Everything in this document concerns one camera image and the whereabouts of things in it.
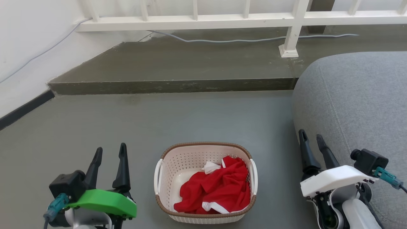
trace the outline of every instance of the white plastic basket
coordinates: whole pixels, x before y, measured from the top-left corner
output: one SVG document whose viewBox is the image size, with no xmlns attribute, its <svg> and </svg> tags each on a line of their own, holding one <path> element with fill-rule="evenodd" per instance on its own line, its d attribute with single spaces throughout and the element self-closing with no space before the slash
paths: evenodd
<svg viewBox="0 0 407 229">
<path fill-rule="evenodd" d="M 186 214 L 174 210 L 180 202 L 181 186 L 196 172 L 202 171 L 207 161 L 217 164 L 225 156 L 240 157 L 249 170 L 251 191 L 250 204 L 242 211 L 229 214 Z M 219 224 L 236 222 L 248 212 L 256 201 L 257 168 L 250 153 L 240 145 L 221 142 L 181 143 L 168 148 L 158 161 L 154 172 L 155 199 L 159 207 L 178 222 L 195 224 Z"/>
</svg>

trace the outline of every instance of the railing post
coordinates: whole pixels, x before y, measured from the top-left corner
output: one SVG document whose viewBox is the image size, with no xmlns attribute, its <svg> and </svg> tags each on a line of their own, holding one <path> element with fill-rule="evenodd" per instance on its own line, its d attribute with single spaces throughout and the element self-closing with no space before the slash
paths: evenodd
<svg viewBox="0 0 407 229">
<path fill-rule="evenodd" d="M 146 0 L 140 0 L 140 8 L 141 8 L 141 16 L 143 17 L 143 21 L 149 20 L 149 14 L 147 12 L 147 5 Z"/>
<path fill-rule="evenodd" d="M 249 18 L 250 0 L 246 0 L 245 11 L 243 12 L 243 18 Z"/>
<path fill-rule="evenodd" d="M 284 44 L 278 47 L 281 57 L 298 57 L 298 52 L 295 47 L 297 46 L 298 36 L 300 35 L 302 21 L 304 20 L 308 3 L 309 0 L 295 0 L 292 13 L 294 17 L 293 25 L 288 28 Z"/>
<path fill-rule="evenodd" d="M 398 10 L 398 13 L 401 14 L 401 15 L 404 15 L 406 13 L 406 11 L 407 11 L 407 0 L 403 0 L 401 2 L 400 9 Z"/>
<path fill-rule="evenodd" d="M 352 5 L 349 8 L 349 15 L 354 16 L 356 14 L 357 9 L 359 8 L 360 3 L 362 0 L 353 0 Z"/>
<path fill-rule="evenodd" d="M 95 6 L 92 3 L 92 0 L 85 0 L 86 6 L 88 7 L 88 11 L 90 15 L 92 16 L 92 19 L 95 22 L 98 22 L 100 20 L 98 12 L 96 12 Z"/>
<path fill-rule="evenodd" d="M 192 2 L 193 5 L 193 11 L 194 11 L 194 20 L 198 20 L 198 0 L 193 0 Z"/>
</svg>

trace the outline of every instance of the sofa cushion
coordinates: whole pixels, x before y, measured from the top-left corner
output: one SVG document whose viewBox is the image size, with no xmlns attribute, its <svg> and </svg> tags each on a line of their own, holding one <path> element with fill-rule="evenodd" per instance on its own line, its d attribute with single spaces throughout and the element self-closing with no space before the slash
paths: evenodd
<svg viewBox="0 0 407 229">
<path fill-rule="evenodd" d="M 407 184 L 407 52 L 349 53 L 311 64 L 293 92 L 295 128 L 315 157 L 321 134 L 341 165 L 366 148 L 389 159 L 386 170 Z M 407 228 L 407 194 L 379 180 L 371 205 L 387 229 Z"/>
</svg>

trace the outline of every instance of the concrete step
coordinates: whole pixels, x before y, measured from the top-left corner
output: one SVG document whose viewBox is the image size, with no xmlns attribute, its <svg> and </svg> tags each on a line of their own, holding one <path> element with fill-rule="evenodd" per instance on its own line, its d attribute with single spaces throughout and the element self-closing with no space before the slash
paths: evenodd
<svg viewBox="0 0 407 229">
<path fill-rule="evenodd" d="M 305 38 L 299 58 L 281 58 L 284 39 L 267 42 L 186 43 L 173 37 L 122 43 L 49 82 L 59 95 L 290 90 L 315 60 L 341 53 L 407 51 L 404 25 L 328 26 L 341 38 Z M 287 28 L 176 31 L 186 40 L 256 40 Z"/>
</svg>

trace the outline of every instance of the robotic arm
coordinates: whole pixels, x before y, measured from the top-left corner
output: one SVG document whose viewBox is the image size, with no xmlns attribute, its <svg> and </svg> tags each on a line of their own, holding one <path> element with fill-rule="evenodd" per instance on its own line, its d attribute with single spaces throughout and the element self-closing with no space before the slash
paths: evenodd
<svg viewBox="0 0 407 229">
<path fill-rule="evenodd" d="M 86 174 L 77 170 L 60 174 L 50 185 L 55 200 L 44 214 L 45 225 L 74 229 L 121 229 L 123 221 L 136 217 L 137 205 L 130 194 L 130 174 L 125 143 L 120 145 L 119 168 L 113 190 L 96 189 L 102 148 L 96 150 Z"/>
<path fill-rule="evenodd" d="M 373 184 L 382 179 L 394 188 L 403 183 L 385 170 L 389 160 L 378 153 L 363 149 L 354 150 L 350 157 L 354 167 L 340 166 L 321 135 L 317 135 L 318 148 L 326 170 L 314 158 L 304 130 L 299 131 L 303 177 L 301 191 L 307 201 L 314 204 L 320 229 L 380 229 L 380 220 L 369 201 Z"/>
</svg>

